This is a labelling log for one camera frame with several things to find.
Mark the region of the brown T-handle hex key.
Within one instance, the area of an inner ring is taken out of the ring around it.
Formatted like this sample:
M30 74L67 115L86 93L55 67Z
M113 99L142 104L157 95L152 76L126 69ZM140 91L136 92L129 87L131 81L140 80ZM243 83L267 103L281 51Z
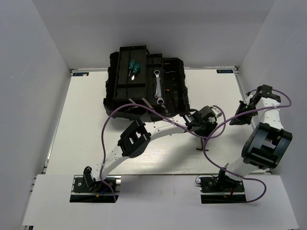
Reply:
M204 149L204 145L203 144L204 144L204 140L201 139L201 146L196 148L196 150L198 150L198 151L209 151L208 149Z

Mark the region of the black plastic toolbox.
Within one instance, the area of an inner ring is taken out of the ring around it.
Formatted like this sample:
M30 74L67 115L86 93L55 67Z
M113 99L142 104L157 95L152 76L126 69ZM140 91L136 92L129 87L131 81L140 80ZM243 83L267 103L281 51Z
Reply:
M103 99L107 115L130 103L142 104L165 117L174 117L190 109L184 62L181 59L151 54L145 45L120 47L119 51L111 53L109 58L106 97ZM131 80L132 72L128 76L131 60L141 66L134 80ZM155 70L160 71L164 104L158 104L155 98Z

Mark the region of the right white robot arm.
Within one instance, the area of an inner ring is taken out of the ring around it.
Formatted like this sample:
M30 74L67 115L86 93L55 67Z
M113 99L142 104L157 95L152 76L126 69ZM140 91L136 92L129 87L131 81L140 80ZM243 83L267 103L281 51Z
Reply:
M293 135L284 129L280 119L281 98L272 91L271 86L264 84L239 102L237 117L229 124L249 125L254 116L259 123L243 146L241 156L219 171L216 184L220 190L238 186L243 177L256 170L276 168L291 143Z

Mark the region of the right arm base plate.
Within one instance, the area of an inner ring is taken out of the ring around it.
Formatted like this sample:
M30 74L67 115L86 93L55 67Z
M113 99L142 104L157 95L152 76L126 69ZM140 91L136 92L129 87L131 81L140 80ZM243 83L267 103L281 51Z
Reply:
M243 182L222 184L217 176L201 174L195 178L200 187L202 204L238 204L245 203L246 195Z

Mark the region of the small silver ratchet wrench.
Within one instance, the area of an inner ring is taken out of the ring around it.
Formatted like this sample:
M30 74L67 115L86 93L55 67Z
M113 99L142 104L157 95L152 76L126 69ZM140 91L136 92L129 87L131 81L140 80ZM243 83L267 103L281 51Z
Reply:
M155 74L155 77L156 77L156 94L155 94L155 98L160 98L162 96L161 85L160 85L160 71L159 70L155 70L154 74Z

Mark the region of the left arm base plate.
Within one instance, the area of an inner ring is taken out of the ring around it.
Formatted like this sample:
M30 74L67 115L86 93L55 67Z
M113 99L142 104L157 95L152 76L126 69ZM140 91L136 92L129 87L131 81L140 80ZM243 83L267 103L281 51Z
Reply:
M109 186L97 182L93 188L88 188L85 179L77 175L73 179L70 203L115 203Z

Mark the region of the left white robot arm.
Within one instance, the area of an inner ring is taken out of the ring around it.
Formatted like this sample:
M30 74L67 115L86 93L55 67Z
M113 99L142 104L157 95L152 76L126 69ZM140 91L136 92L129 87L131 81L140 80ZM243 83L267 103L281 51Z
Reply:
M155 139L188 131L200 137L207 137L217 127L217 118L221 115L221 110L205 106L199 111L185 111L155 122L142 122L136 119L122 132L116 146L109 153L106 152L102 134L104 155L100 163L84 169L85 186L89 192L98 191L111 171L125 160L143 154L148 144Z

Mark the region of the green stubby screwdriver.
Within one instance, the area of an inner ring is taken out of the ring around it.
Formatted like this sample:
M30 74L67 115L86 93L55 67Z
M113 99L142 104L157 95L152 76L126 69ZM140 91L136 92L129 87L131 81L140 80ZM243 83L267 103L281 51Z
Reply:
M132 75L132 77L131 77L131 80L132 80L132 81L135 79L135 77L136 77L136 75L139 73L140 69L141 69L140 64L135 64L135 65L133 66L133 69L132 69L133 75Z
M135 64L136 64L135 60L131 60L131 61L130 61L130 63L129 63L129 74L128 74L128 76L130 76L131 72L133 71Z

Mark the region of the large silver ratchet wrench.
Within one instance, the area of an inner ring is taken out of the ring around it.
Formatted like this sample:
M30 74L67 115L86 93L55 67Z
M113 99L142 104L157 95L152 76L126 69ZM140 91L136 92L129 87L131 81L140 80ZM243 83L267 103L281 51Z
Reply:
M156 94L155 98L157 98L158 104L164 104L164 99L162 98L162 92L161 92L161 84L160 84L160 71L155 70L154 71L155 77L156 77Z

